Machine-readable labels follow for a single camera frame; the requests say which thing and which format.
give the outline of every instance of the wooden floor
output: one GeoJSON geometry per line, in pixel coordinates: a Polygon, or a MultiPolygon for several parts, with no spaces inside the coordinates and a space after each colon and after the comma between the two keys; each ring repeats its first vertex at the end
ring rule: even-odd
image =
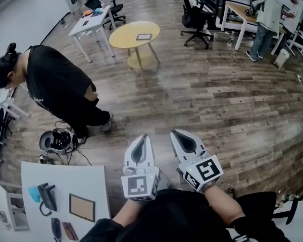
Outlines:
{"type": "MultiPolygon", "coordinates": [[[[149,20],[161,28],[153,46],[160,58],[145,70],[145,88],[139,72],[127,63],[127,51],[115,49],[110,57],[103,39],[92,34],[81,42],[91,59],[88,63],[72,39],[70,27],[58,26],[45,41],[62,52],[90,76],[97,86],[98,107],[114,114],[112,130],[90,129],[90,138],[80,150],[94,165],[106,166],[111,212],[124,203],[120,177],[124,153],[139,135],[150,135],[157,166],[174,187],[182,180],[175,171],[178,159],[171,148],[169,131],[184,129],[200,136],[224,168],[222,188],[234,187],[238,195],[259,191],[298,193],[303,189],[303,87],[300,56],[292,56],[282,69],[274,58],[253,63],[245,51],[252,40],[245,37],[240,50],[227,46],[228,35],[215,32],[210,49],[196,40],[189,47],[180,36],[183,0],[118,0],[124,3],[127,22],[149,20]]],[[[51,130],[58,119],[38,107],[23,89],[16,104],[30,113],[29,119],[11,123],[12,136],[2,151],[0,179],[20,182],[21,161],[37,162],[42,153],[39,137],[51,130]]],[[[70,164],[87,165],[74,152],[70,164]]]]}

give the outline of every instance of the white device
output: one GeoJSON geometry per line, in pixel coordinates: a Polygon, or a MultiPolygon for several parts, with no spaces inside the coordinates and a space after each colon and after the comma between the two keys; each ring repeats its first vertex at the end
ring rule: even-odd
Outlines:
{"type": "Polygon", "coordinates": [[[121,177],[125,198],[133,201],[154,200],[157,191],[167,189],[168,178],[155,166],[152,141],[148,135],[139,136],[125,153],[125,176],[121,177]]]}
{"type": "Polygon", "coordinates": [[[216,155],[211,155],[200,137],[184,130],[170,132],[175,156],[180,164],[177,171],[197,192],[214,185],[223,170],[216,155]]]}

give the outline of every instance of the black t-shirt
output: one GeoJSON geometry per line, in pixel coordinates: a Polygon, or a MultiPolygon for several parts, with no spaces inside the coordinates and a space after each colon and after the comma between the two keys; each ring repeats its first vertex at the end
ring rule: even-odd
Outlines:
{"type": "Polygon", "coordinates": [[[87,88],[96,90],[81,69],[56,49],[42,45],[30,47],[26,82],[32,99],[65,121],[80,117],[90,104],[84,97],[87,88]]]}
{"type": "MultiPolygon", "coordinates": [[[[235,220],[232,227],[259,242],[289,242],[271,220],[247,216],[235,220]]],[[[156,200],[149,202],[130,225],[98,220],[80,242],[248,241],[240,239],[231,238],[202,194],[170,189],[159,191],[156,200]]]]}

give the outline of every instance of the round yellow table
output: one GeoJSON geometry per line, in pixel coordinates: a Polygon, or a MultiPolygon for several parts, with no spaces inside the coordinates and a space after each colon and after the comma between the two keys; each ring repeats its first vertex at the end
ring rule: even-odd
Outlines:
{"type": "Polygon", "coordinates": [[[128,50],[128,65],[131,68],[140,69],[141,76],[144,80],[143,68],[153,61],[152,54],[154,54],[156,60],[159,62],[159,59],[150,44],[151,41],[157,38],[159,33],[159,26],[153,22],[132,22],[115,30],[111,34],[109,42],[113,47],[126,48],[128,50]],[[139,34],[151,34],[151,40],[136,40],[139,34]],[[151,52],[139,53],[138,47],[146,44],[150,47],[151,52]],[[135,54],[130,53],[131,48],[135,49],[135,54]]]}

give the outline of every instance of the hair bun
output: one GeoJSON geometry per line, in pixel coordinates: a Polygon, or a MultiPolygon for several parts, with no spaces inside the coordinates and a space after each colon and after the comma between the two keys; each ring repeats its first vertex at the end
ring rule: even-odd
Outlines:
{"type": "Polygon", "coordinates": [[[7,53],[8,54],[10,54],[10,53],[12,53],[12,54],[16,53],[16,51],[15,51],[16,46],[17,45],[15,43],[10,43],[9,46],[8,46],[8,48],[7,48],[7,53]]]}

